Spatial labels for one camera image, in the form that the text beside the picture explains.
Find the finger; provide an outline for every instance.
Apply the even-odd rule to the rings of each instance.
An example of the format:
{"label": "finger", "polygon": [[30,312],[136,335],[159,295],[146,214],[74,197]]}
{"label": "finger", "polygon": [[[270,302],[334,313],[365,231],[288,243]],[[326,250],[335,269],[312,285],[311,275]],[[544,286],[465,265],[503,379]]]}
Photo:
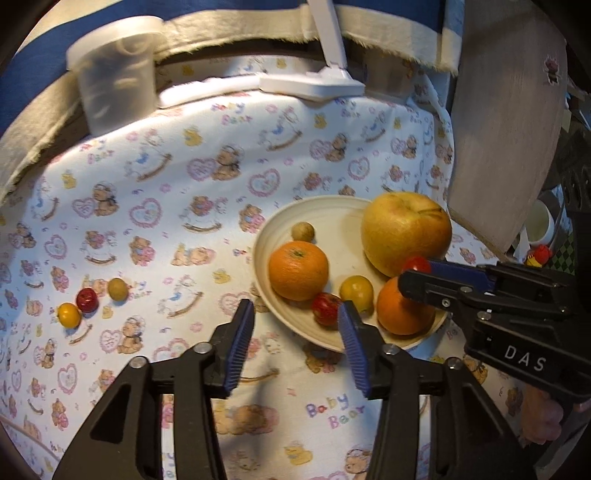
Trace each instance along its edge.
{"label": "finger", "polygon": [[560,437],[561,432],[562,428],[560,425],[548,423],[537,423],[528,427],[524,427],[524,436],[527,439],[530,439],[532,442],[536,443],[540,443],[540,440],[542,440],[542,444],[547,440],[553,442],[558,437]]}
{"label": "finger", "polygon": [[540,405],[540,420],[546,423],[560,423],[564,416],[564,410],[554,400],[545,400]]}
{"label": "finger", "polygon": [[591,408],[591,399],[587,400],[583,403],[576,403],[573,407],[573,410],[577,413],[583,413]]}

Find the orange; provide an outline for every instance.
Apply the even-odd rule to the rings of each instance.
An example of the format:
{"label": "orange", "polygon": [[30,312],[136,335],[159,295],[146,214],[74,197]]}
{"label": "orange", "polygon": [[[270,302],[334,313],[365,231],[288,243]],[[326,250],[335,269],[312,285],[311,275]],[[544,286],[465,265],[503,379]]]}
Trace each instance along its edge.
{"label": "orange", "polygon": [[288,242],[269,257],[271,287],[288,300],[311,300],[328,280],[329,260],[314,244]]}
{"label": "orange", "polygon": [[427,329],[435,317],[435,307],[406,299],[398,289],[398,277],[383,286],[375,304],[378,322],[394,335],[415,335]]}

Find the small red apple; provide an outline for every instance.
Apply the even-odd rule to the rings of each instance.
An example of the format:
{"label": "small red apple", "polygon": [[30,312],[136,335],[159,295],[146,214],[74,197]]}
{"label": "small red apple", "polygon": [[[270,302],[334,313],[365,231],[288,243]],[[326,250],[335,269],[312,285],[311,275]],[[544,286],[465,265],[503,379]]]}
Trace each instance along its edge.
{"label": "small red apple", "polygon": [[319,293],[312,301],[314,319],[325,327],[336,325],[341,299],[330,293]]}

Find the beige ceramic plate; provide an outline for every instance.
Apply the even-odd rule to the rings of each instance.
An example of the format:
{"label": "beige ceramic plate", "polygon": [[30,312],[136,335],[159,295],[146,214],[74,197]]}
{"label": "beige ceramic plate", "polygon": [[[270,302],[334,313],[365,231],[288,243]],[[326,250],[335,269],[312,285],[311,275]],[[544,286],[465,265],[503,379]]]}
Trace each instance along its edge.
{"label": "beige ceramic plate", "polygon": [[[309,222],[316,230],[316,244],[324,251],[330,263],[330,280],[324,291],[338,295],[343,280],[351,275],[363,275],[374,286],[377,300],[378,293],[388,278],[378,272],[363,254],[361,217],[368,204],[368,200],[343,195],[299,200],[278,210],[265,222],[252,248],[256,286],[270,311],[305,339],[335,352],[344,350],[339,332],[318,325],[309,308],[309,302],[302,306],[277,295],[269,283],[267,264],[274,250],[291,241],[292,225]],[[438,310],[431,329],[413,337],[394,336],[383,328],[378,328],[388,343],[409,349],[435,332],[445,316],[445,312]],[[364,321],[378,325],[375,312]]]}

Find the beige fabric edge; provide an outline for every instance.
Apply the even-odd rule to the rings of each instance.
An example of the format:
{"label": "beige fabric edge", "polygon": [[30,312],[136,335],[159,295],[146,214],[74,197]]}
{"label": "beige fabric edge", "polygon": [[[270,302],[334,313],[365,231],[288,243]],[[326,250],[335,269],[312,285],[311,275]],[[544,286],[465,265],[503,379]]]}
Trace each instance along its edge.
{"label": "beige fabric edge", "polygon": [[[364,47],[380,48],[435,70],[457,73],[457,66],[450,68],[454,65],[454,55],[441,52],[441,35],[421,24],[341,5],[337,6],[337,14],[343,35]],[[371,38],[367,32],[381,32],[381,36]],[[317,30],[306,4],[291,11],[197,12],[166,22],[164,36],[165,42],[154,54],[156,61],[177,53],[252,38],[305,43],[317,39]],[[0,205],[14,190],[23,171],[36,163],[40,152],[53,143],[79,102],[76,79],[68,72],[27,105],[8,127],[0,138],[0,151],[5,159],[0,171]]]}

